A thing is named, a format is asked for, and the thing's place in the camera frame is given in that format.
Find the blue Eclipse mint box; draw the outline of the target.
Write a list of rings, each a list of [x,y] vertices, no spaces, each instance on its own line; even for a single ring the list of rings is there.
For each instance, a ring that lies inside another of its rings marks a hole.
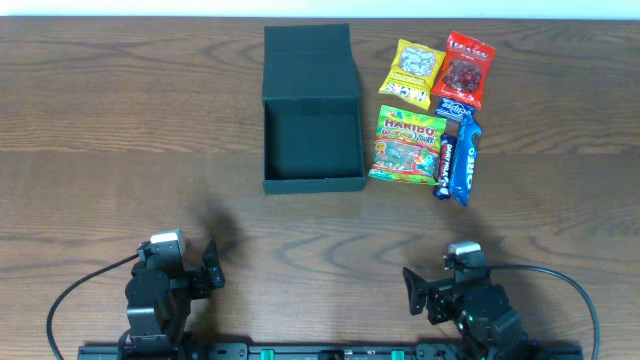
[[[435,114],[458,123],[473,121],[475,108],[450,98],[441,98]]]

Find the green Haribo candy bag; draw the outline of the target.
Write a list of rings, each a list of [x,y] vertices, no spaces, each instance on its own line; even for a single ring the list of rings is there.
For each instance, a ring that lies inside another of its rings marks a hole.
[[[390,182],[437,184],[447,120],[382,105],[368,176]]]

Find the blue Oreo cookie pack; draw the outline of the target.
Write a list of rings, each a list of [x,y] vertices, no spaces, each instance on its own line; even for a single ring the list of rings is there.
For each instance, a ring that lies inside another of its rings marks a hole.
[[[469,202],[481,135],[482,128],[470,119],[465,120],[458,131],[449,190],[462,206]]]

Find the yellow seed snack bag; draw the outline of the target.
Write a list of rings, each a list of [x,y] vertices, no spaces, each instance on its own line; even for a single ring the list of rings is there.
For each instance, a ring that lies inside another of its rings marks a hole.
[[[398,40],[390,70],[379,94],[397,96],[423,110],[431,105],[431,89],[446,54],[404,39]]]

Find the red dried fruit bag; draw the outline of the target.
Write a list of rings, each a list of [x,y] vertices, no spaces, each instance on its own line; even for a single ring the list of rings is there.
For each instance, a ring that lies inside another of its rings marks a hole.
[[[495,57],[494,47],[452,31],[432,93],[481,109],[486,80]]]

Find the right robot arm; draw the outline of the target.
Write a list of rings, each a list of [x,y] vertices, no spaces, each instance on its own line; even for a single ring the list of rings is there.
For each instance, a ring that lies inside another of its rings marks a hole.
[[[427,313],[432,325],[452,322],[463,339],[459,359],[538,359],[545,355],[524,330],[504,288],[483,268],[456,270],[429,282],[405,267],[409,311]]]

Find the dark green lidded box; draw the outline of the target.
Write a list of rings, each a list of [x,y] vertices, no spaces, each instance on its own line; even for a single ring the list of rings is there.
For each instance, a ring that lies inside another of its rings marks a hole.
[[[265,193],[364,189],[361,92],[348,25],[265,27],[262,104]]]

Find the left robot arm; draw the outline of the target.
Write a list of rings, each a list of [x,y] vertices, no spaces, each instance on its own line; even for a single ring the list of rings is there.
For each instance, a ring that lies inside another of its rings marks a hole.
[[[198,268],[184,267],[178,240],[143,242],[125,288],[129,330],[118,341],[118,359],[198,359],[205,351],[185,331],[191,302],[225,285],[217,244],[206,246]]]

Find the purple Dairy Milk bar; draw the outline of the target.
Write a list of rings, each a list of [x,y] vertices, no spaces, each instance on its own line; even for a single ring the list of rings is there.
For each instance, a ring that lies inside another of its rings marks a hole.
[[[449,183],[456,143],[457,138],[452,135],[443,134],[441,136],[440,162],[437,177],[438,184],[433,191],[433,195],[439,200],[447,200],[450,198]]]

